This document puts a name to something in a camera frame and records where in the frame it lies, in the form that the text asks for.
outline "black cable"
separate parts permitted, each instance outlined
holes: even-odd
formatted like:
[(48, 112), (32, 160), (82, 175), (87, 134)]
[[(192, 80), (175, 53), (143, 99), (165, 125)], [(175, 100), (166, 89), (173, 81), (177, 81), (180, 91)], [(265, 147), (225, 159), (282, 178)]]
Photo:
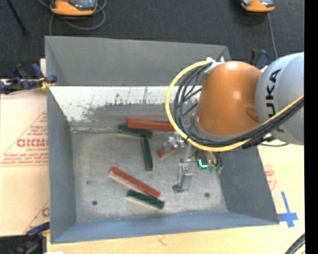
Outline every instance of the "black cable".
[(273, 131), (281, 124), (283, 124), (287, 119), (289, 119), (295, 112), (297, 112), (304, 105), (304, 99), (302, 98), (299, 102), (294, 104), (283, 114), (280, 114), (278, 117), (272, 119), (268, 123), (258, 126), (257, 128), (247, 133), (241, 134), (237, 137), (234, 137), (225, 141), (220, 141), (220, 142), (217, 140), (206, 139), (205, 137), (201, 137), (200, 135), (197, 135), (187, 129), (187, 127), (185, 126), (183, 122), (183, 116), (186, 115), (186, 112), (184, 114), (182, 113), (182, 105), (185, 101), (187, 101), (187, 97), (185, 97), (186, 89), (188, 85), (192, 82), (193, 78), (195, 78), (198, 75), (198, 73), (200, 73), (202, 70), (203, 68), (199, 68), (199, 70), (198, 69), (194, 70), (190, 72), (185, 79), (183, 79), (183, 81), (181, 82), (178, 88), (178, 91), (174, 100), (174, 120), (177, 126), (187, 135), (188, 138), (190, 138), (194, 142), (201, 143), (210, 147), (221, 147), (225, 145), (238, 143), (247, 139), (263, 140), (263, 137), (266, 134)]
[(273, 31), (272, 31), (270, 13), (267, 12), (266, 14), (267, 14), (267, 22), (268, 22), (268, 27), (269, 27), (269, 32), (270, 32), (271, 43), (272, 43), (273, 55), (274, 55), (275, 59), (278, 59), (275, 37), (273, 36)]
[(285, 254), (294, 254), (297, 250), (299, 250), (302, 246), (305, 245), (305, 233), (301, 235), (285, 252)]

